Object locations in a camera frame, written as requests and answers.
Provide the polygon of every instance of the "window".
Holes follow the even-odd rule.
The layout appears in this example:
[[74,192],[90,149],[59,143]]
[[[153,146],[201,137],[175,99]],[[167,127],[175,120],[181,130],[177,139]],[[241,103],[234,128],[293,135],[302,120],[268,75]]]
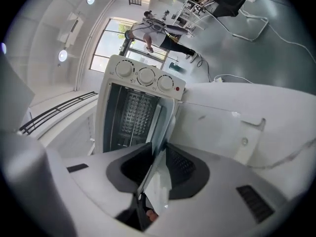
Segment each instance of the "window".
[[109,58],[119,54],[125,41],[124,33],[132,27],[132,22],[111,19],[105,27],[95,49],[90,69],[105,72]]
[[144,40],[125,39],[124,33],[131,29],[132,25],[133,22],[128,20],[111,19],[108,22],[95,48],[90,69],[104,73],[113,54],[119,54],[159,69],[163,68],[168,52],[152,46],[154,52],[149,53]]

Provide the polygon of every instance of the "sneaker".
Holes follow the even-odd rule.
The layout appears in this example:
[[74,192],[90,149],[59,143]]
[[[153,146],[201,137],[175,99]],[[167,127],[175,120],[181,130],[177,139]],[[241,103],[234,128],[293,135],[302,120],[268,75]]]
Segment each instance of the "sneaker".
[[191,56],[189,62],[190,62],[190,63],[194,62],[194,60],[197,58],[197,56],[198,56],[198,54],[197,54],[197,53],[194,53],[194,55]]

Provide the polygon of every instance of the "control knob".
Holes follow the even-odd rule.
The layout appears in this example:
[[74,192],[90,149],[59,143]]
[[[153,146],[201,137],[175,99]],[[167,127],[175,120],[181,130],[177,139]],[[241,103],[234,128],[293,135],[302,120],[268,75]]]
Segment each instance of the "control knob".
[[133,67],[129,62],[123,61],[117,65],[117,74],[121,77],[129,76],[133,71]]
[[162,90],[171,90],[173,88],[173,80],[168,76],[161,77],[158,80],[158,86]]
[[155,74],[151,69],[143,68],[138,75],[138,80],[143,85],[151,84],[155,79]]

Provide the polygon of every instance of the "floor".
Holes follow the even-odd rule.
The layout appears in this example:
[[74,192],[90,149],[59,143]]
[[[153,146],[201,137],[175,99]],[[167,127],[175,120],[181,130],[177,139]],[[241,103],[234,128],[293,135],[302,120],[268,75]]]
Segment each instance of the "floor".
[[[269,18],[273,28],[286,40],[305,45],[316,57],[316,47],[295,9],[288,0],[246,1],[244,10],[250,14]],[[220,20],[231,32],[254,38],[263,22],[237,17],[223,17]],[[211,80],[219,74],[231,74],[246,78],[253,83],[291,88],[316,94],[316,64],[308,52],[297,45],[282,41],[270,27],[267,27],[255,42],[247,42],[228,34],[213,18],[201,23],[206,29],[196,28],[194,38],[181,37],[180,43],[200,53],[209,64]],[[187,83],[208,82],[207,65],[197,67],[199,58],[190,64],[183,54],[170,52],[169,57],[179,57],[180,71],[169,69],[174,62],[167,59],[164,70],[184,79]],[[223,77],[225,81],[244,82],[242,79]]]

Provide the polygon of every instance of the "white shirt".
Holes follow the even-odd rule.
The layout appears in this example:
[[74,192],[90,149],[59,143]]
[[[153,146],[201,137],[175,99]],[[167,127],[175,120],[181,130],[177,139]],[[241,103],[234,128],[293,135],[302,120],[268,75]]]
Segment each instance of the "white shirt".
[[153,30],[151,27],[146,27],[146,25],[137,23],[132,28],[133,35],[141,40],[144,39],[145,34],[149,34],[149,36],[152,38],[152,43],[160,47],[160,45],[163,43],[164,39],[166,38],[165,33],[158,33],[155,30]]

